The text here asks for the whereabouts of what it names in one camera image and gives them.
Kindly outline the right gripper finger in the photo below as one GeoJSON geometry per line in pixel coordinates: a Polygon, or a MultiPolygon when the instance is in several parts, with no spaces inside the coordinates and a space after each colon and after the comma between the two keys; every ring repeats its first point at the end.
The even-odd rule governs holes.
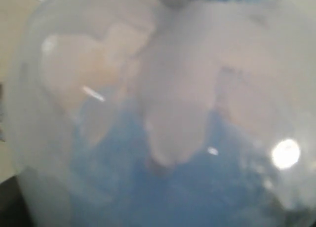
{"type": "Polygon", "coordinates": [[[0,184],[0,226],[32,226],[32,218],[16,176],[12,176],[0,184]]]}

